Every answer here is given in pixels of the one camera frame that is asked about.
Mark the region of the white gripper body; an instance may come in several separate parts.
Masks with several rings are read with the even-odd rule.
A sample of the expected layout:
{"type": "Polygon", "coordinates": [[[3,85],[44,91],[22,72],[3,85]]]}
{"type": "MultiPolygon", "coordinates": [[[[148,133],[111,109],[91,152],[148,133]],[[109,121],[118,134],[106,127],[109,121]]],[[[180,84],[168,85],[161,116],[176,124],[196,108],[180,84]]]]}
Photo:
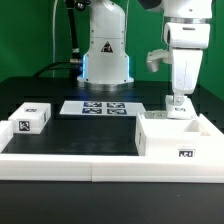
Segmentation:
{"type": "Polygon", "coordinates": [[[191,94],[194,91],[203,50],[209,44],[209,35],[209,24],[165,24],[163,38],[169,46],[172,89],[175,95],[191,94]]]}

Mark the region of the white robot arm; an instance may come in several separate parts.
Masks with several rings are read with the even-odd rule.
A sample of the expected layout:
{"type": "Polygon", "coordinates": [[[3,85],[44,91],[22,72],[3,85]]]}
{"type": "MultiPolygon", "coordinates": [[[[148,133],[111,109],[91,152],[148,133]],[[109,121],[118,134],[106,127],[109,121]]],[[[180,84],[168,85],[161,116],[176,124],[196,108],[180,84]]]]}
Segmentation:
{"type": "MultiPolygon", "coordinates": [[[[163,14],[162,39],[166,50],[148,53],[147,66],[171,65],[172,103],[182,105],[194,92],[203,50],[208,47],[213,0],[137,0],[146,10],[163,14]]],[[[125,51],[126,20],[123,9],[111,0],[90,0],[90,47],[84,54],[81,85],[117,88],[131,84],[125,51]]]]}

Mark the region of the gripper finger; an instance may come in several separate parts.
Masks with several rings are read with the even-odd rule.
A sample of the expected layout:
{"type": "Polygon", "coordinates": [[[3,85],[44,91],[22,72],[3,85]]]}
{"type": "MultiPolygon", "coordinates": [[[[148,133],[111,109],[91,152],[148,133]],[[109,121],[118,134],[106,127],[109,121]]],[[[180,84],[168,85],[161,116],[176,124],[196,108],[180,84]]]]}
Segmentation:
{"type": "Polygon", "coordinates": [[[174,94],[173,95],[173,103],[176,106],[182,105],[184,102],[184,95],[183,94],[174,94]]]}

